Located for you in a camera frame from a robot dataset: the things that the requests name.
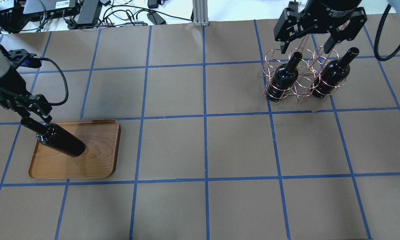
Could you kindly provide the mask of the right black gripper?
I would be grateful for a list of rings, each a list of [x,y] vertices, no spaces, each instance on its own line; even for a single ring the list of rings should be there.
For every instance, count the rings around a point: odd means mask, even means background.
[[[352,41],[367,21],[365,9],[357,9],[361,0],[308,0],[289,2],[275,27],[274,38],[280,43],[280,52],[286,53],[289,44],[311,33],[330,33],[323,46],[325,54],[337,43]]]

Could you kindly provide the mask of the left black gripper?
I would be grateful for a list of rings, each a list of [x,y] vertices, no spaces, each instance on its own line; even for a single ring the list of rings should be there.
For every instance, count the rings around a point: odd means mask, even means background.
[[[0,78],[0,105],[5,109],[15,110],[20,105],[14,95],[28,97],[25,79],[18,72],[8,72]],[[23,106],[30,112],[38,115],[46,124],[51,123],[52,106],[42,94],[31,95],[30,101],[25,101]]]

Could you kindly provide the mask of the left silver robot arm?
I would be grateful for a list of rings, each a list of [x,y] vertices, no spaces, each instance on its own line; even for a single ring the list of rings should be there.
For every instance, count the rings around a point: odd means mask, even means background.
[[[0,106],[17,112],[22,118],[29,117],[32,112],[50,123],[52,106],[34,102],[49,103],[42,94],[32,95],[27,90],[25,79],[17,72],[20,66],[39,68],[42,63],[36,54],[25,49],[7,51],[0,45]]]

